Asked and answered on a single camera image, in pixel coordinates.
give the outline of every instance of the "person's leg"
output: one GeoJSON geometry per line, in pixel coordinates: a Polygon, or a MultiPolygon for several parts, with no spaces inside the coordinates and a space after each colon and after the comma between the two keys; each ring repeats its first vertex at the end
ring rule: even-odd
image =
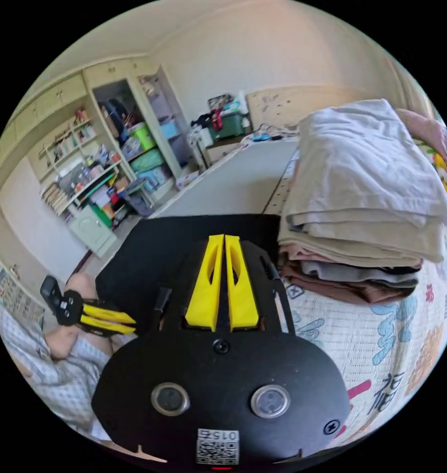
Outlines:
{"type": "MultiPolygon", "coordinates": [[[[73,274],[69,278],[69,281],[66,284],[66,291],[69,289],[78,292],[84,299],[95,299],[97,297],[95,282],[92,277],[83,272],[73,274]]],[[[69,355],[77,337],[83,337],[92,346],[108,356],[113,354],[110,339],[85,333],[77,326],[60,326],[56,330],[45,335],[46,342],[51,350],[51,355],[58,360],[64,359],[69,355]]]]}

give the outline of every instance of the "bed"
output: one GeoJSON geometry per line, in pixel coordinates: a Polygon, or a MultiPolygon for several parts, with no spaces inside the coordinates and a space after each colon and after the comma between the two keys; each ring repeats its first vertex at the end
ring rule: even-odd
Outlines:
{"type": "MultiPolygon", "coordinates": [[[[287,87],[247,96],[253,126],[293,126],[308,113],[379,98],[332,86],[287,87]]],[[[193,181],[151,218],[183,215],[281,214],[298,158],[298,140],[239,148],[193,181]]],[[[400,303],[360,307],[304,291],[287,282],[297,334],[337,364],[350,415],[330,444],[349,444],[394,416],[427,378],[447,344],[447,229],[444,261],[425,262],[415,292],[400,303]]]]}

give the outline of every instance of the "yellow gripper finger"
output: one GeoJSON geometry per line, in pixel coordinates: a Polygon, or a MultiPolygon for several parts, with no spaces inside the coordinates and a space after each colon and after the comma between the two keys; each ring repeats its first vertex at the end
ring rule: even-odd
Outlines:
{"type": "Polygon", "coordinates": [[[211,329],[213,332],[217,325],[220,300],[223,238],[223,235],[208,237],[194,292],[185,314],[185,320],[190,326],[211,329]]]}
{"type": "Polygon", "coordinates": [[[254,328],[259,321],[258,309],[238,236],[225,235],[225,256],[231,330],[254,328]]]}
{"type": "Polygon", "coordinates": [[[85,315],[90,315],[90,317],[94,317],[95,319],[100,320],[109,320],[111,322],[115,322],[118,324],[134,324],[136,323],[134,319],[132,319],[128,314],[125,312],[118,312],[116,310],[104,309],[101,307],[95,307],[94,305],[84,304],[83,312],[85,315]]]}
{"type": "Polygon", "coordinates": [[[99,329],[111,330],[120,334],[132,334],[136,327],[130,327],[128,325],[114,324],[113,322],[106,322],[104,320],[99,320],[94,317],[89,317],[88,315],[82,315],[80,317],[80,322],[91,327],[97,327],[99,329]]]}

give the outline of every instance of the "wooden headboard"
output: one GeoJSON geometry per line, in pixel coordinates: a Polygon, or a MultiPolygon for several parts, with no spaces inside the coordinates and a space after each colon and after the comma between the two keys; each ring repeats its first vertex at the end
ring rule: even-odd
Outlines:
{"type": "Polygon", "coordinates": [[[246,96],[246,101],[256,130],[262,123],[277,127],[294,126],[309,113],[321,108],[381,98],[383,97],[346,87],[304,85],[251,92],[246,96]]]}

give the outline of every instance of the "brown cloth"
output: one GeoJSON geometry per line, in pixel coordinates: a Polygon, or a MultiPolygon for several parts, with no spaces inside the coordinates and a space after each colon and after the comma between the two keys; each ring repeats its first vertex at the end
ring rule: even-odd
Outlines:
{"type": "Polygon", "coordinates": [[[393,288],[370,281],[333,282],[324,281],[314,276],[307,276],[298,270],[298,262],[286,262],[281,269],[281,276],[292,284],[337,301],[356,305],[377,305],[398,302],[414,292],[411,288],[393,288]]]}

